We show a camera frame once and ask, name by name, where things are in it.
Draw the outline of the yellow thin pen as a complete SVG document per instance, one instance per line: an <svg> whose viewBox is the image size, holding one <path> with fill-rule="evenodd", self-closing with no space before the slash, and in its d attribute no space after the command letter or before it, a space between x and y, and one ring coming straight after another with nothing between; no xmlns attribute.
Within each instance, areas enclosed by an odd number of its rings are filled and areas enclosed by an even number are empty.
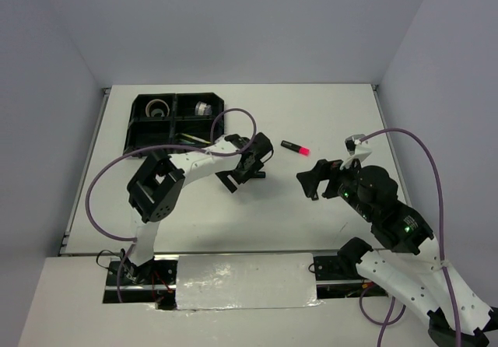
<svg viewBox="0 0 498 347"><path fill-rule="evenodd" d="M186 138L187 140L189 140L191 142L198 142L198 143L202 143L205 145L211 144L211 142L209 140L206 140L206 139L203 139L203 138L200 138L198 136L194 136L194 135L191 135L188 133L180 133L179 136L182 138Z"/></svg>

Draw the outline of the small clear tape roll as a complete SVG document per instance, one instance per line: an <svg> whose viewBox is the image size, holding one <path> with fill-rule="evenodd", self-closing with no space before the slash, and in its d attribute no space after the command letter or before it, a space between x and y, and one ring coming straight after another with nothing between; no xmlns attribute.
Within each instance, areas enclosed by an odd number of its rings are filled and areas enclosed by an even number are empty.
<svg viewBox="0 0 498 347"><path fill-rule="evenodd" d="M150 111L150 116L151 117L167 117L168 113L169 113L168 110L164 110L161 108L155 108L155 109Z"/></svg>

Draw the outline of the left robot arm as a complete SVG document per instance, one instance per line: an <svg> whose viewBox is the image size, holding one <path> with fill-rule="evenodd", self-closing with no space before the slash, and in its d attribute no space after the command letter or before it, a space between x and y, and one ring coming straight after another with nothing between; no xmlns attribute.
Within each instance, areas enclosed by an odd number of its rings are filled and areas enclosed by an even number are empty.
<svg viewBox="0 0 498 347"><path fill-rule="evenodd" d="M234 193L263 168L263 159L273 154L270 139L259 132L253 141L237 134L221 138L204 152L168 154L154 150L127 185L132 207L135 246L121 251L120 277L134 284L147 282L154 270L154 243L159 224L174 210L182 189L215 174Z"/></svg>

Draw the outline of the large clear tape roll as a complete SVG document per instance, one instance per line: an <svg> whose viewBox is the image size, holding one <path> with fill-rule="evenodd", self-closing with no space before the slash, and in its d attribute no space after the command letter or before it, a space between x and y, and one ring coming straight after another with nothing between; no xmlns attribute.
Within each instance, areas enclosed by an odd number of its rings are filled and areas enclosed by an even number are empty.
<svg viewBox="0 0 498 347"><path fill-rule="evenodd" d="M146 108L145 108L146 117L151 117L150 111L155 109L155 108L161 108L164 110L168 110L169 111L168 116L170 115L170 106L165 100L152 99L146 104Z"/></svg>

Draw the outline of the pink highlighter marker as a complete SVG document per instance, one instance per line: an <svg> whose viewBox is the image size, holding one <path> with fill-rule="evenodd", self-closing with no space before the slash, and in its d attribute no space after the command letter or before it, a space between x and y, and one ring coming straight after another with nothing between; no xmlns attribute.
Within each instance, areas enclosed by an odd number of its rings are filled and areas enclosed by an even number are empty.
<svg viewBox="0 0 498 347"><path fill-rule="evenodd" d="M281 141L281 147L288 149L290 151L299 153L300 155L303 155L303 156L310 155L310 150L308 148L303 147L301 145L297 145L297 144L292 143L292 142L288 142L286 140Z"/></svg>

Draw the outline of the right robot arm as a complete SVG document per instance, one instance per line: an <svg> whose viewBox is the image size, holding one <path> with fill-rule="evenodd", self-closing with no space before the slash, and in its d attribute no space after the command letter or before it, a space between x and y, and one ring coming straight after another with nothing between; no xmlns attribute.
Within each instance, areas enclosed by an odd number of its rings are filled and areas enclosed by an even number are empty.
<svg viewBox="0 0 498 347"><path fill-rule="evenodd" d="M384 168L361 166L357 159L349 167L340 160L321 159L296 178L312 200L319 197L318 185L327 181L323 198L340 197L410 271L404 274L365 240L353 237L337 253L345 277L361 276L384 288L419 317L438 346L489 345L486 334L497 329L497 309L483 302L443 260L433 230L398 199L398 185Z"/></svg>

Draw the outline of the blue ballpoint pen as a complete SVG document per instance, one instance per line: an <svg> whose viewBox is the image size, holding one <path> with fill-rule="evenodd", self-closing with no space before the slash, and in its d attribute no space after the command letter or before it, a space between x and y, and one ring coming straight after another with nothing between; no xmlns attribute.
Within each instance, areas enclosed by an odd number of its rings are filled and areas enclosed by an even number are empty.
<svg viewBox="0 0 498 347"><path fill-rule="evenodd" d="M179 144L179 145L190 145L190 146L195 145L195 143L194 143L194 142L191 142L191 141L188 141L188 140L183 140L183 139L179 140L179 141L178 141L178 144Z"/></svg>

